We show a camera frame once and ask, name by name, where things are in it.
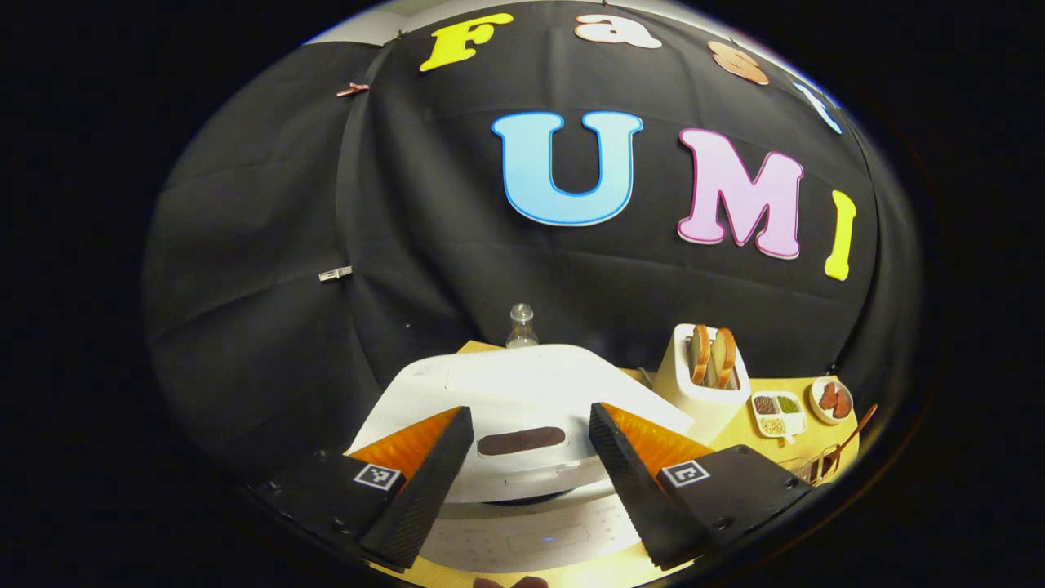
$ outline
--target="bottle cap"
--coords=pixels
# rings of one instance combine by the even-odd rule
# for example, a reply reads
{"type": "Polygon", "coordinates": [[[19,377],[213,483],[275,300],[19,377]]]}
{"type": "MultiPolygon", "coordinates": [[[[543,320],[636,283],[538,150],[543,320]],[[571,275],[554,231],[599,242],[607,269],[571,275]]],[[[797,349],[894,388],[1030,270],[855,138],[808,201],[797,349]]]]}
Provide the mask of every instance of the bottle cap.
{"type": "Polygon", "coordinates": [[[520,304],[515,305],[514,307],[512,307],[511,317],[512,317],[512,321],[517,321],[517,322],[520,322],[520,323],[526,323],[528,321],[532,321],[533,320],[533,309],[530,308],[530,305],[526,305],[526,304],[521,304],[520,303],[520,304]]]}

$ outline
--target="letter i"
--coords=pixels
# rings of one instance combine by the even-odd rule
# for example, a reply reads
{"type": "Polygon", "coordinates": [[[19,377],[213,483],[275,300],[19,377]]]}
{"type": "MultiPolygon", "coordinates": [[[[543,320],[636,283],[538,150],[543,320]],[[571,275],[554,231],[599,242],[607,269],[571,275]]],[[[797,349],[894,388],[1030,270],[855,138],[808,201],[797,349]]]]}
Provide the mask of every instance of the letter i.
{"type": "Polygon", "coordinates": [[[823,272],[839,281],[844,281],[849,277],[849,251],[853,242],[856,204],[838,190],[832,190],[831,197],[835,201],[835,243],[831,248],[827,262],[823,263],[823,272]]]}

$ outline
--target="orange letter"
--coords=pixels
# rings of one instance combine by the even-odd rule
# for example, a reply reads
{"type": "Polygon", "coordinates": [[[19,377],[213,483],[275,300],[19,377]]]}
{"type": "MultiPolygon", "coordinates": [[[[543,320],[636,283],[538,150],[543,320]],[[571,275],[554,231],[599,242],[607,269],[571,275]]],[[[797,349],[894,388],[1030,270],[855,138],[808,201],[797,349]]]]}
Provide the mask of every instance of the orange letter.
{"type": "Polygon", "coordinates": [[[709,41],[707,46],[715,53],[715,63],[722,66],[722,69],[760,86],[769,84],[769,78],[759,69],[759,64],[751,55],[718,41],[709,41]]]}

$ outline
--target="glass bottle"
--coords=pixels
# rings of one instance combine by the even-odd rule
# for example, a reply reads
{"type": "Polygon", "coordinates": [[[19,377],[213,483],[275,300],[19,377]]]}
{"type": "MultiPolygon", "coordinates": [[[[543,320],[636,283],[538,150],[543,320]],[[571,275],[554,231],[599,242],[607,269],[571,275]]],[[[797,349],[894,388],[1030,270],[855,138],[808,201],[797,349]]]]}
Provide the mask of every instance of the glass bottle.
{"type": "Polygon", "coordinates": [[[537,334],[533,332],[533,309],[530,308],[530,305],[522,303],[515,305],[509,316],[512,320],[512,331],[508,334],[508,340],[505,343],[506,348],[509,350],[528,348],[539,344],[537,334]]]}

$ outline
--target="white appliance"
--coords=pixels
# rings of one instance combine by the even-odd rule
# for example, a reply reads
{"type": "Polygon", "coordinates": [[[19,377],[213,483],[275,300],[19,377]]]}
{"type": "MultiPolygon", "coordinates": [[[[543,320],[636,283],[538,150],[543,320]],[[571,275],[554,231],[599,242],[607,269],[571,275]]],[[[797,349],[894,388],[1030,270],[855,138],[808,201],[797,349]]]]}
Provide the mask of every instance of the white appliance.
{"type": "MultiPolygon", "coordinates": [[[[690,379],[690,359],[687,355],[694,327],[678,325],[672,331],[660,369],[653,377],[653,392],[693,417],[693,426],[684,432],[686,437],[701,445],[711,446],[751,397],[751,381],[747,377],[747,367],[744,366],[744,356],[740,353],[738,343],[728,390],[694,384],[690,379]]],[[[717,333],[717,329],[707,328],[707,336],[712,343],[717,333]]]]}
{"type": "Polygon", "coordinates": [[[638,542],[588,441],[591,403],[607,402],[684,434],[693,419],[599,356],[537,346],[437,356],[403,369],[349,452],[455,406],[471,407],[475,441],[450,486],[421,557],[478,572],[568,565],[638,542]],[[542,427],[559,443],[483,455],[479,443],[542,427]],[[566,492],[527,505],[487,504],[566,492]]]}

